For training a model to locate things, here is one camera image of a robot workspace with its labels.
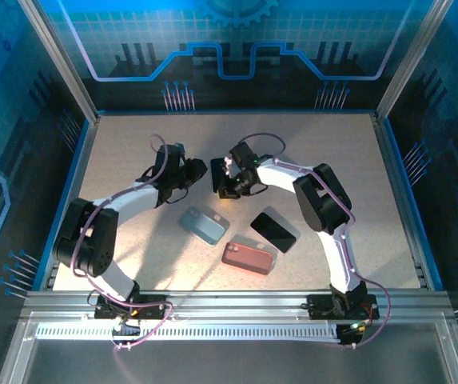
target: enclosure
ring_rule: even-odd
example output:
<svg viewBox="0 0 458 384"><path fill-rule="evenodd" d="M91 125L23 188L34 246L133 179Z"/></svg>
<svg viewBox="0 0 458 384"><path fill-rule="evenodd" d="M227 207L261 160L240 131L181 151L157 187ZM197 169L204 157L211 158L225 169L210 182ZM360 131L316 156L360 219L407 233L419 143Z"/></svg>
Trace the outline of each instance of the enclosure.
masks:
<svg viewBox="0 0 458 384"><path fill-rule="evenodd" d="M392 303L367 346L315 342L348 321L301 308L329 293L331 266L294 194L213 192L211 160L255 133L285 141L281 161L330 165L351 199L358 270ZM116 351L89 281L52 249L75 198L109 197L154 164L152 134L208 170L117 228L114 262L174 310ZM280 147L246 141L259 156ZM219 217L216 244L181 228L191 209ZM290 251L252 229L263 211ZM269 274L224 264L227 242L269 252ZM376 331L388 295L368 288ZM458 1L0 0L0 382L79 377L458 382Z"/></svg>

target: blue enclosure wall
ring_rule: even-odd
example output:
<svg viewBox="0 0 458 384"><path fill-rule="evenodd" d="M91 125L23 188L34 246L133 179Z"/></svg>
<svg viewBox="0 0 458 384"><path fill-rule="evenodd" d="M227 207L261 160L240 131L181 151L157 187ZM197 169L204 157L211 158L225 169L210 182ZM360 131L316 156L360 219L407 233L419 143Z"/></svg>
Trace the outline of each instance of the blue enclosure wall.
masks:
<svg viewBox="0 0 458 384"><path fill-rule="evenodd" d="M15 286L0 281L0 369L34 270L9 252L38 264L83 124L18 3L0 0L0 279Z"/></svg>
<svg viewBox="0 0 458 384"><path fill-rule="evenodd" d="M374 109L430 4L42 1L98 109L168 111Z"/></svg>
<svg viewBox="0 0 458 384"><path fill-rule="evenodd" d="M442 282L458 307L458 1L390 122Z"/></svg>

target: pink smartphone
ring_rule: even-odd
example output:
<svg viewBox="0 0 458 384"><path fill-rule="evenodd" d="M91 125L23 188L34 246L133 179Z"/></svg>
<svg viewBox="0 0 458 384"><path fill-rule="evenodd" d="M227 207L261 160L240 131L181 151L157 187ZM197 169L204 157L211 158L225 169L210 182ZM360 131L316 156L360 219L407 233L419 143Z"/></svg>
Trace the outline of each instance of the pink smartphone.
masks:
<svg viewBox="0 0 458 384"><path fill-rule="evenodd" d="M258 274L268 274L273 264L273 256L264 250L228 242L223 251L221 262Z"/></svg>

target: speckled tabletop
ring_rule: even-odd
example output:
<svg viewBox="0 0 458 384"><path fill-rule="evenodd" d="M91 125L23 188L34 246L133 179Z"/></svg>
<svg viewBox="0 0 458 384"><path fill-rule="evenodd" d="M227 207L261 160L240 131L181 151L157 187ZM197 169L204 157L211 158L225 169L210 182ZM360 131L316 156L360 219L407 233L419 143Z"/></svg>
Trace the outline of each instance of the speckled tabletop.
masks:
<svg viewBox="0 0 458 384"><path fill-rule="evenodd" d="M189 158L225 156L240 138L273 132L287 142L286 162L329 164L352 200L356 225L351 239L360 272L387 287L419 287L412 255L367 114L220 114L122 116L102 118L80 196L109 196L133 183L153 165L149 136L181 142ZM273 138L248 141L258 154L280 148ZM229 222L225 236L209 246L178 225L190 206L214 210ZM250 228L266 210L297 235L286 254L274 250ZM221 263L230 240L271 250L274 267L268 276ZM119 227L115 260L143 290L311 290L329 286L329 268L317 235L301 216L295 196L270 187L251 198L220 200L213 193L210 170L183 201L147 211ZM89 290L84 280L60 266L55 290Z"/></svg>

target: black smartphone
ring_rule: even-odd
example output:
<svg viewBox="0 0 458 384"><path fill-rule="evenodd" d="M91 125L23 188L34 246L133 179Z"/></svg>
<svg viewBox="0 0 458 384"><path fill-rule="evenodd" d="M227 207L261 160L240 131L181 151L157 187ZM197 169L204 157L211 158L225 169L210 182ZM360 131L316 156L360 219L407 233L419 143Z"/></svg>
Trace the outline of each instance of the black smartphone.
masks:
<svg viewBox="0 0 458 384"><path fill-rule="evenodd" d="M283 254L296 242L294 236L264 212L259 214L250 226Z"/></svg>
<svg viewBox="0 0 458 384"><path fill-rule="evenodd" d="M223 181L223 158L214 158L211 160L211 178L213 180L213 192L218 192L218 187Z"/></svg>

